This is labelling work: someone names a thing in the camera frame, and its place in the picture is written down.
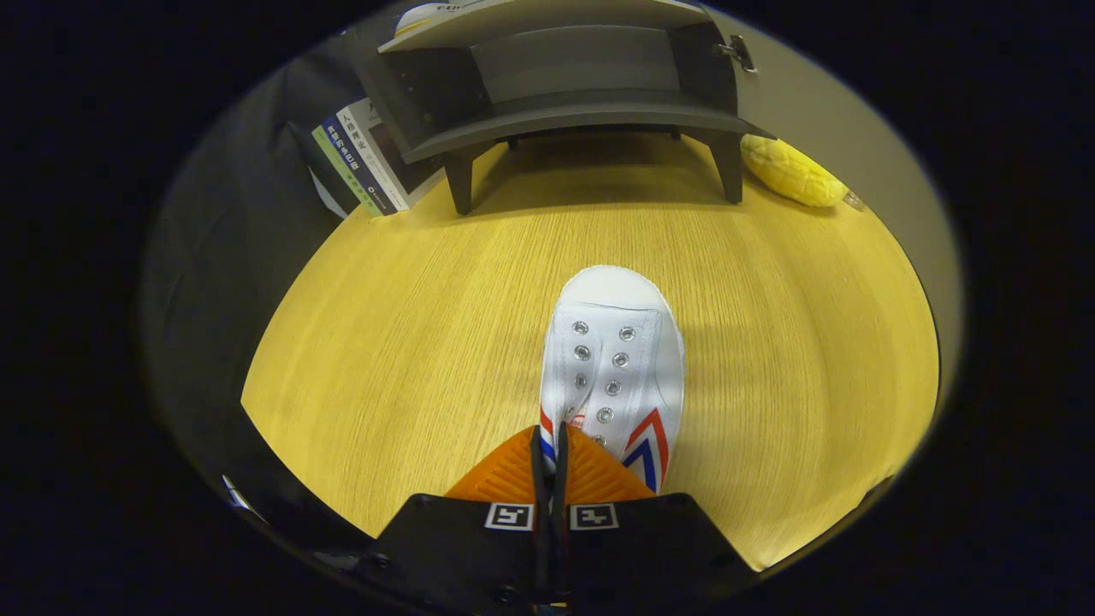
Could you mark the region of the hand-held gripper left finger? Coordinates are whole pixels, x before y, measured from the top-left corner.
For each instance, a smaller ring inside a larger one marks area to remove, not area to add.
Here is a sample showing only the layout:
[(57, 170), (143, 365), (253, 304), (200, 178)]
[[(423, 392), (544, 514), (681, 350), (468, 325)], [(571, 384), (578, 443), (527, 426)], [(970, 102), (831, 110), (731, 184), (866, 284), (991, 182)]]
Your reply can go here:
[(542, 535), (535, 496), (539, 430), (489, 453), (517, 500), (414, 493), (355, 566), (355, 578), (426, 615), (535, 615)]

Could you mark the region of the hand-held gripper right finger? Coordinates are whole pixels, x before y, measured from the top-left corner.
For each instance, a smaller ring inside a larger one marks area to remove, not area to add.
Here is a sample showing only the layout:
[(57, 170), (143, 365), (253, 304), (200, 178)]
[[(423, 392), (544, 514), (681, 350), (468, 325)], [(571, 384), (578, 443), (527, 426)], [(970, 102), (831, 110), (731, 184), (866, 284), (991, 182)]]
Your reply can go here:
[(707, 615), (758, 582), (691, 495), (565, 503), (583, 476), (583, 432), (560, 428), (552, 590), (567, 615)]

